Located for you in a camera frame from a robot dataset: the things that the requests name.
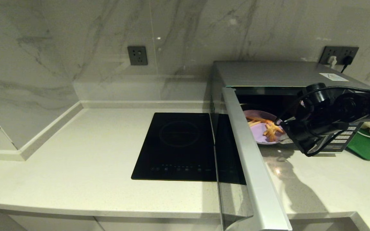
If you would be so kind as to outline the orange french fries heap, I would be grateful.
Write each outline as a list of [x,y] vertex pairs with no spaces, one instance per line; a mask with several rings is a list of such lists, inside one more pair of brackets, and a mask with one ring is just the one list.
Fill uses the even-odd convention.
[[268,141],[277,141],[277,133],[284,134],[285,132],[277,125],[275,125],[271,120],[263,119],[261,117],[245,117],[248,120],[248,125],[250,127],[257,124],[262,124],[265,126],[266,130],[263,132],[262,136],[265,136]]

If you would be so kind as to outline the silver microwave oven body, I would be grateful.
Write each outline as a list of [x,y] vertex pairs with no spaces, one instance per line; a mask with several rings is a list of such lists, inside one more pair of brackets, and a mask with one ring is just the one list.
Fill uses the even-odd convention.
[[[227,87],[235,90],[242,111],[264,111],[286,120],[294,117],[297,108],[283,111],[303,88],[315,83],[370,90],[370,86],[315,62],[215,61],[210,72],[210,108],[212,90]],[[342,152],[362,124],[352,123],[318,154]]]

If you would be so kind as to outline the green plastic tray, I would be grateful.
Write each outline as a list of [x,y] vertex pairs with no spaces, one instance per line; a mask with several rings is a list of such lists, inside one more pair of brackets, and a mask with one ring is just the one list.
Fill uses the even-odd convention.
[[347,149],[364,160],[370,161],[370,133],[360,129],[348,143]]

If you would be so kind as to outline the white counter cabinet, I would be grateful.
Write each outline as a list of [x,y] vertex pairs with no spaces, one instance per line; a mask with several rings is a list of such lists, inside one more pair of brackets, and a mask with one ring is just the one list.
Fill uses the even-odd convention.
[[[356,211],[330,211],[321,201],[300,201],[293,203],[291,206],[283,205],[289,223],[294,231],[370,231],[370,224],[366,223],[363,217]],[[12,220],[9,215],[28,216],[28,217],[59,217],[67,219],[85,219],[90,215],[96,214],[95,219],[98,225],[104,230],[111,231],[120,227],[126,230],[128,227],[139,225],[140,227],[164,225],[171,223],[184,223],[186,220],[193,222],[192,218],[196,217],[197,221],[222,221],[222,230],[241,227],[242,230],[248,231],[252,227],[245,220],[255,221],[259,214],[249,203],[227,204],[221,207],[221,213],[213,214],[193,214],[190,212],[147,212],[147,211],[122,211],[111,214],[103,211],[90,211],[88,215],[80,215],[78,211],[70,212],[50,211],[41,208],[27,209],[9,209],[0,208],[0,219],[7,222],[8,226],[15,227],[16,221]]]

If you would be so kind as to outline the grey single wall socket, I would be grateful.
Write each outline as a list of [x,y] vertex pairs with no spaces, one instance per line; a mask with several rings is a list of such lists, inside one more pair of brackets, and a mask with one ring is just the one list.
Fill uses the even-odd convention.
[[130,65],[132,66],[148,65],[148,58],[145,46],[128,46],[127,49]]

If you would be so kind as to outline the black induction cooktop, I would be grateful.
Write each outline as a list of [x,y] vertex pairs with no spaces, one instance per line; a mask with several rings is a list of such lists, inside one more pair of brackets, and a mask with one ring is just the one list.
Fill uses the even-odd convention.
[[210,115],[154,113],[131,178],[216,182]]

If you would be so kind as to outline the grey double wall socket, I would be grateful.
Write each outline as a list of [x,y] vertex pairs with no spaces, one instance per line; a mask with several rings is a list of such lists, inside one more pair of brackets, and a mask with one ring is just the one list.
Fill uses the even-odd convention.
[[342,59],[346,56],[354,57],[357,54],[359,47],[346,46],[325,46],[322,55],[320,56],[319,64],[328,65],[327,60],[330,56],[337,57],[337,65],[343,65]]

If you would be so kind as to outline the purple round plate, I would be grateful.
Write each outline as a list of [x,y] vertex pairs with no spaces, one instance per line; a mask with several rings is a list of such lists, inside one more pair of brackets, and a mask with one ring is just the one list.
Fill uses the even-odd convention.
[[[264,112],[264,111],[246,110],[246,111],[243,111],[243,113],[245,114],[245,117],[246,116],[250,116],[250,117],[261,117],[263,119],[271,120],[273,123],[274,123],[274,121],[276,119],[276,116],[275,115],[270,114],[268,112]],[[252,134],[253,134],[253,136],[254,136],[254,138],[255,138],[255,140],[256,140],[256,142],[258,144],[270,145],[270,144],[280,143],[279,142],[279,137],[282,135],[280,133],[277,133],[277,141],[275,141],[275,142],[268,141],[268,139],[265,136],[262,136],[263,132],[266,130],[265,126],[262,125],[262,124],[257,124],[255,126],[252,126],[252,127],[250,127],[250,129],[251,129],[251,132],[252,132]]]

